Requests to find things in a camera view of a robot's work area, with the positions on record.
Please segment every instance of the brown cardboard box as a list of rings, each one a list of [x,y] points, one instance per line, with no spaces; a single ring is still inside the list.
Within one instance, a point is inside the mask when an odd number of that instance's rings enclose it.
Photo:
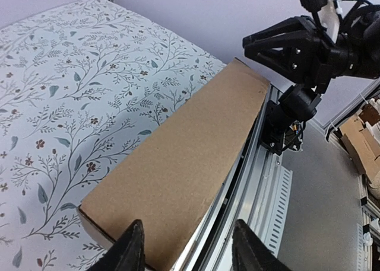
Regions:
[[[371,182],[377,182],[380,177],[380,145],[357,116],[349,118],[340,130],[343,134],[341,140],[359,173],[366,174]]]
[[[84,228],[109,247],[142,219],[147,263],[169,270],[235,162],[268,85],[238,60],[227,65],[83,200]]]

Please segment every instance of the leaf print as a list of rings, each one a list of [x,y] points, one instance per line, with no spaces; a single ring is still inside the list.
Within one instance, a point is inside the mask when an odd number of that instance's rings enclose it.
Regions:
[[[58,85],[52,85],[52,86],[50,86],[49,87],[50,97],[53,97],[58,89],[59,89]]]
[[[82,156],[79,155],[77,160],[75,161],[75,168],[74,168],[74,171],[77,171],[79,166],[81,165],[81,162],[82,162]]]
[[[140,133],[138,133],[138,135],[146,136],[146,135],[150,135],[151,133],[152,133],[151,130],[142,130]]]
[[[46,195],[44,188],[40,184],[38,184],[38,201],[40,201],[41,204],[45,204],[48,200],[49,199]]]
[[[87,105],[89,105],[89,103],[83,104],[83,106],[81,107],[81,110],[84,110],[87,107]]]
[[[16,144],[17,144],[17,141],[18,141],[18,137],[13,136],[13,137],[11,138],[11,140],[12,140],[12,145],[11,145],[11,149],[10,149],[10,151],[16,147]]]
[[[18,253],[16,253],[16,255],[13,257],[12,265],[16,268],[19,268],[22,260],[23,260],[23,250],[20,247],[20,250],[18,251]]]
[[[64,138],[55,138],[55,139],[57,139],[60,144],[64,145],[67,148],[70,146],[70,141],[67,139],[64,139]]]
[[[154,60],[151,61],[151,64],[152,64],[152,67],[154,67],[154,68],[158,68],[159,67]]]
[[[79,74],[77,72],[75,72],[75,74],[74,74],[74,80],[77,82],[81,81],[81,77],[79,76]]]
[[[64,211],[66,209],[76,209],[77,206],[75,206],[73,203],[66,203],[66,204],[63,204],[59,209],[61,211]]]
[[[19,207],[18,208],[18,213],[20,214],[20,223],[22,225],[26,224],[26,214],[23,210],[21,210]]]

